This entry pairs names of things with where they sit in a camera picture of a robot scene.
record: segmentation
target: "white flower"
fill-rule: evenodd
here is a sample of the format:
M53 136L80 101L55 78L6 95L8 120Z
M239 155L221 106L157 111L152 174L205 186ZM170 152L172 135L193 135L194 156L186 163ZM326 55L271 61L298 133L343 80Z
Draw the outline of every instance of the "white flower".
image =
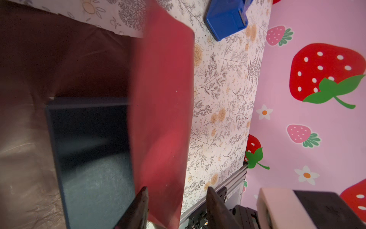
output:
M257 113L259 114L259 120L265 118L270 120L271 117L269 116L270 113L272 113L273 109L267 109L266 105L262 106L262 109L258 109Z
M304 182L308 181L310 184L315 185L315 178L318 178L320 175L317 173L310 172L309 167L306 165L301 169L295 169L295 172L299 174L299 181Z

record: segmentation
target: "brown leather surface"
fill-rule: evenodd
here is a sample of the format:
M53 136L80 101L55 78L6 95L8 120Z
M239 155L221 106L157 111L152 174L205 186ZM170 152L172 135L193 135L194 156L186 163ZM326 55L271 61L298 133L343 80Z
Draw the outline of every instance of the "brown leather surface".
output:
M65 228L44 104L126 97L132 42L0 1L0 228Z

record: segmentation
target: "fabric surface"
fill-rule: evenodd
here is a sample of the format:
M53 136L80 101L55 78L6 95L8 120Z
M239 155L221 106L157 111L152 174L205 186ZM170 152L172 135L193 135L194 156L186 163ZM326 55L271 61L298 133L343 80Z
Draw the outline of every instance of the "fabric surface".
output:
M178 228L193 112L193 31L156 2L132 72L128 116L136 193L149 191L149 220Z
M128 95L133 38L0 1L1 228L65 228L43 106Z
M255 208L261 187L331 191L366 222L364 9L362 0L347 10L341 0L273 6L247 146L254 165L262 147L270 169L248 170L242 205Z

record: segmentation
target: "orange flower center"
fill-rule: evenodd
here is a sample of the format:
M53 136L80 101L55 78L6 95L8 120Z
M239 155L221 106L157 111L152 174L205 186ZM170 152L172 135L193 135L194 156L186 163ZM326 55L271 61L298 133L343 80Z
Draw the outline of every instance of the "orange flower center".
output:
M305 178L310 178L311 177L311 175L308 174L308 173L304 173L303 175L304 175Z

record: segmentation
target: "pink strawberry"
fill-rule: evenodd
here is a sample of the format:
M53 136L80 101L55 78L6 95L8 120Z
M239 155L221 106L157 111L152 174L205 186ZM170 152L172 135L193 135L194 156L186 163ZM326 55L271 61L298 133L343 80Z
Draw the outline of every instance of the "pink strawberry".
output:
M287 133L291 140L297 144L301 144L306 148L319 146L321 139L318 134L312 133L310 128L303 125L291 124L287 126Z
M287 40L291 40L294 32L291 32L291 29L286 29L283 25L274 27L272 29L269 29L267 32L267 42L271 46L275 46L278 44L279 46L282 46L284 44L287 44Z
M302 48L292 60L290 92L298 100L325 103L335 98L343 106L356 106L338 98L357 88L366 69L361 54L329 44L310 44Z

